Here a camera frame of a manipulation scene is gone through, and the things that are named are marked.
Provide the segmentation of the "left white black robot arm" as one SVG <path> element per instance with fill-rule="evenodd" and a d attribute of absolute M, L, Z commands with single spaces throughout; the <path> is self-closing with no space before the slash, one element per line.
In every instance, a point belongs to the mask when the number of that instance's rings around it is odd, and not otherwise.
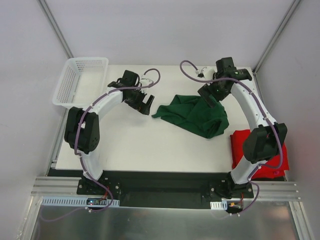
<path fill-rule="evenodd" d="M 146 97 L 146 89 L 155 86 L 161 78 L 159 74 L 155 81 L 147 78 L 150 70 L 142 75 L 125 70 L 122 77 L 108 84 L 105 93 L 85 108 L 73 106 L 69 109 L 64 131 L 64 140 L 74 155 L 79 158 L 83 177 L 89 181 L 88 188 L 96 195 L 103 192 L 110 194 L 106 182 L 101 179 L 103 167 L 100 161 L 100 121 L 114 107 L 125 103 L 143 115 L 149 115 L 154 96 Z"/>

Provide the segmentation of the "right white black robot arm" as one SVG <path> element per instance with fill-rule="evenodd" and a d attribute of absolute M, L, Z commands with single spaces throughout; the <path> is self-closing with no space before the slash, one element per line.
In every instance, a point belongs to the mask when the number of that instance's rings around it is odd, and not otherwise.
<path fill-rule="evenodd" d="M 261 167 L 273 168 L 268 162 L 279 157 L 278 169 L 284 161 L 283 144 L 288 132 L 284 123 L 278 123 L 256 93 L 252 76 L 245 68 L 238 69 L 231 57 L 216 61 L 216 69 L 196 70 L 204 85 L 198 90 L 210 107 L 232 95 L 240 105 L 249 125 L 250 134 L 242 145 L 243 156 L 236 167 L 217 185 L 215 193 L 226 199 L 242 193 Z"/>

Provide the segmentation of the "green t shirt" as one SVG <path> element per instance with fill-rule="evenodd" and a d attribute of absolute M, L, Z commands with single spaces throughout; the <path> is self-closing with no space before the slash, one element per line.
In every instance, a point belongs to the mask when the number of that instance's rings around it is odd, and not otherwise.
<path fill-rule="evenodd" d="M 221 103 L 210 107 L 199 95 L 176 94 L 170 104 L 160 105 L 154 119 L 161 119 L 190 133 L 212 139 L 224 134 L 229 127 L 227 112 Z"/>

